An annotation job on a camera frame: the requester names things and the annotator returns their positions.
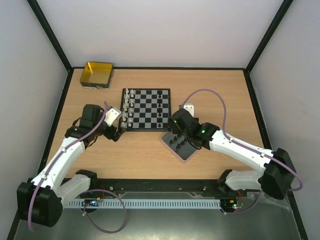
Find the pink tray of black pieces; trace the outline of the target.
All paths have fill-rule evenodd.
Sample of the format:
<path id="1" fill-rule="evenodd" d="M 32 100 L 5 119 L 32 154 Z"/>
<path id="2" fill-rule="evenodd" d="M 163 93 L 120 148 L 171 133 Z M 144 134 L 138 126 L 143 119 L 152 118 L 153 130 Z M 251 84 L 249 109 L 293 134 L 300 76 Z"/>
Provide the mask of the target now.
<path id="1" fill-rule="evenodd" d="M 183 164 L 187 163 L 198 151 L 181 134 L 173 134 L 172 132 L 167 131 L 161 137 L 160 141 L 168 151 Z"/>

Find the black and grey chessboard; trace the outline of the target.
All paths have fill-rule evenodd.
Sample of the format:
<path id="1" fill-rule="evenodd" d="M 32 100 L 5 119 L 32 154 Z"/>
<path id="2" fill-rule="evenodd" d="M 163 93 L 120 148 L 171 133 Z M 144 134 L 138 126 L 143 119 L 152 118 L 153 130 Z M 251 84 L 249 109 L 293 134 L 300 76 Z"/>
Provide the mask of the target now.
<path id="1" fill-rule="evenodd" d="M 169 88 L 124 88 L 120 110 L 122 116 L 118 126 L 128 132 L 165 132 L 171 116 L 171 90 Z"/>

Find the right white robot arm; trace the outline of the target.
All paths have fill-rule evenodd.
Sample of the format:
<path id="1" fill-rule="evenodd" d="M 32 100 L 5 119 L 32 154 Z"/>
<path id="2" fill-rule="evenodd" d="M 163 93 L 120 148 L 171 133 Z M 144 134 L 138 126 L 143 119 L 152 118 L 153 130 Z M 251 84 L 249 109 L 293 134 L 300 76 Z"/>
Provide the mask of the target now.
<path id="1" fill-rule="evenodd" d="M 224 171 L 218 183 L 218 191 L 224 196 L 237 190 L 260 190 L 282 200 L 291 190 L 296 170 L 289 153 L 282 148 L 271 150 L 249 144 L 212 123 L 200 124 L 198 118 L 184 108 L 168 119 L 168 132 L 184 137 L 186 146 L 220 152 L 252 168 L 251 171 Z"/>

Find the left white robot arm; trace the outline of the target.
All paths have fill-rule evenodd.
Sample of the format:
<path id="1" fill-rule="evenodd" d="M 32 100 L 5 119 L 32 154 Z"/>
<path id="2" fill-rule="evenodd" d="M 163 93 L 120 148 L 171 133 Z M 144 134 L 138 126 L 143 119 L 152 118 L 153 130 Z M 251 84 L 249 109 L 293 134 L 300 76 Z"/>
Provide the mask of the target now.
<path id="1" fill-rule="evenodd" d="M 105 104 L 87 104 L 82 116 L 66 131 L 58 151 L 47 166 L 30 182 L 22 182 L 17 188 L 17 212 L 27 221 L 30 231 L 33 224 L 53 227 L 63 209 L 82 193 L 94 191 L 97 174 L 79 170 L 69 181 L 63 180 L 76 159 L 100 136 L 116 141 L 120 131 L 113 125 L 121 116 L 116 107 Z"/>

